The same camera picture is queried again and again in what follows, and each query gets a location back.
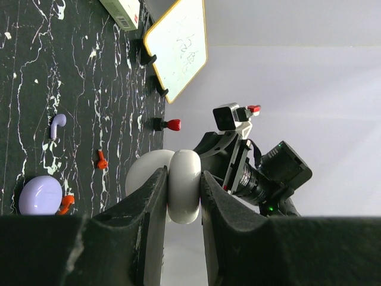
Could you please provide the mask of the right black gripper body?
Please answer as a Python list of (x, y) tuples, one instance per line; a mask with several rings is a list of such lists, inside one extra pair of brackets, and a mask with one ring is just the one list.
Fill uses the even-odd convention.
[(207, 132), (194, 152), (203, 171), (226, 192), (257, 206), (260, 215), (299, 216), (291, 196), (313, 173), (285, 141), (262, 154), (253, 140), (236, 132)]

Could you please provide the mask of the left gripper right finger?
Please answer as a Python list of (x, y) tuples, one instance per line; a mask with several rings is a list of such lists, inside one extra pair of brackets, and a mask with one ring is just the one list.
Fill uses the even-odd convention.
[(378, 217), (263, 217), (208, 172), (201, 207), (209, 285), (379, 285)]

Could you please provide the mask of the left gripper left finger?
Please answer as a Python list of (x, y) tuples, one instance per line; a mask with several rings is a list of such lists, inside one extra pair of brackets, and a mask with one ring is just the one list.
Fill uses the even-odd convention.
[(167, 169), (94, 216), (2, 216), (2, 285), (159, 285)]

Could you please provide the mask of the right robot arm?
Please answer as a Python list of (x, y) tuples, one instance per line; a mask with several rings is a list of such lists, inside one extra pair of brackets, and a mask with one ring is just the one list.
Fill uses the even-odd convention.
[(299, 215), (291, 196), (313, 173), (285, 141), (262, 154), (253, 140), (238, 132), (207, 132), (194, 151), (203, 171), (229, 194), (259, 207), (260, 215)]

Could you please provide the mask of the white earbud charging case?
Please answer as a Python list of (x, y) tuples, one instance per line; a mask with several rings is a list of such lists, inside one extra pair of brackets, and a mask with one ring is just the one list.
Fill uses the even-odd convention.
[(154, 150), (140, 156), (126, 176), (126, 195), (138, 190), (161, 167), (167, 168), (167, 213), (171, 221), (190, 224), (199, 214), (201, 159), (192, 150)]

